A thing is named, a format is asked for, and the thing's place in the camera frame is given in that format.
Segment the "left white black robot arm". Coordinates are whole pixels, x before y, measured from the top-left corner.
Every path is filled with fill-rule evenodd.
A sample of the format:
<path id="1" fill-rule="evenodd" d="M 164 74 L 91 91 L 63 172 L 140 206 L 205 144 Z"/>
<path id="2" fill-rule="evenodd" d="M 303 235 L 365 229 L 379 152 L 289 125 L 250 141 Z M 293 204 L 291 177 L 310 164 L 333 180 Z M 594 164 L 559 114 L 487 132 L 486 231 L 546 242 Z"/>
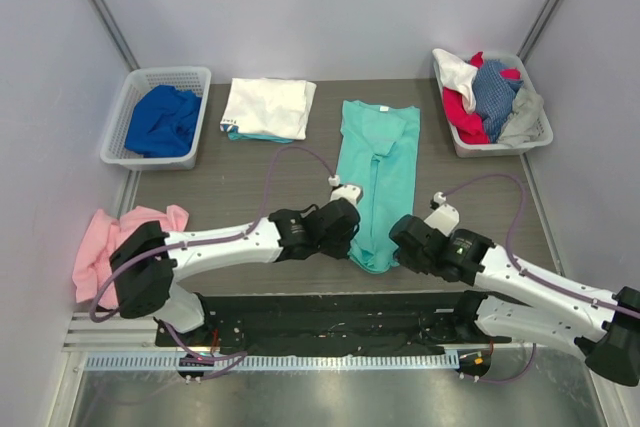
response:
<path id="1" fill-rule="evenodd" d="M 190 345 L 205 344 L 213 322 L 197 293 L 179 283 L 200 273 L 251 263 L 306 260 L 316 254 L 347 256 L 360 215 L 348 200 L 323 207 L 281 209 L 247 224 L 201 232 L 165 232 L 157 221 L 138 227 L 110 257 L 117 275 L 116 313 L 153 316 Z"/>

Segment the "teal t shirt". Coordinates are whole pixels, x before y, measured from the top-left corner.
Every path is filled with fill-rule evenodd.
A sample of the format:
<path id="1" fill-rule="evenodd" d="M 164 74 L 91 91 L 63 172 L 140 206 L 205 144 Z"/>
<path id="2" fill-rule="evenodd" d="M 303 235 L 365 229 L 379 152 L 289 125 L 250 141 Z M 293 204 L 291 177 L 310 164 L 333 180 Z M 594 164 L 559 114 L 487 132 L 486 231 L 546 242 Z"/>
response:
<path id="1" fill-rule="evenodd" d="M 360 223 L 349 258 L 363 270 L 382 274 L 397 265 L 389 234 L 414 207 L 420 110 L 345 101 L 337 174 L 362 188 Z"/>

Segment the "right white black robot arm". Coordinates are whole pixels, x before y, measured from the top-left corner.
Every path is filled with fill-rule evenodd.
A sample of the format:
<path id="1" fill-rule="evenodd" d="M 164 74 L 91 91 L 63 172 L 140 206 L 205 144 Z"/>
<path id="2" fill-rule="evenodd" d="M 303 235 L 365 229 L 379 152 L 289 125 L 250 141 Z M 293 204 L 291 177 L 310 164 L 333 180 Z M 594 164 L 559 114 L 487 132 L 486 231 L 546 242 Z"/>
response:
<path id="1" fill-rule="evenodd" d="M 413 215 L 397 221 L 389 237 L 402 266 L 468 285 L 451 318 L 460 340 L 540 344 L 574 356 L 611 382 L 638 386 L 638 290 L 578 283 L 473 231 L 441 231 Z"/>

